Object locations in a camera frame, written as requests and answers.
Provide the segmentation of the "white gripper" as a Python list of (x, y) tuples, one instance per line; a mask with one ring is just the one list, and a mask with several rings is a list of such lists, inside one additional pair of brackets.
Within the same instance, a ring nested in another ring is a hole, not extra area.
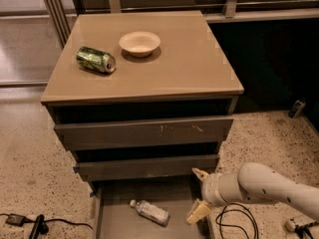
[(196, 199), (186, 215), (186, 223), (194, 224), (211, 212), (212, 206), (225, 206), (227, 204), (226, 176), (221, 173), (208, 174), (196, 167), (192, 172), (202, 182), (201, 195), (205, 200)]

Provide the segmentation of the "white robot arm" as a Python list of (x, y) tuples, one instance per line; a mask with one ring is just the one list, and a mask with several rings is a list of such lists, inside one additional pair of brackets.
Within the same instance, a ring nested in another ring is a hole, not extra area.
[(192, 171), (201, 181), (202, 199), (194, 201), (186, 216), (188, 224), (206, 217), (213, 208), (230, 203), (281, 202), (319, 221), (319, 189), (297, 183), (267, 165), (248, 162), (228, 174), (208, 174), (198, 168)]

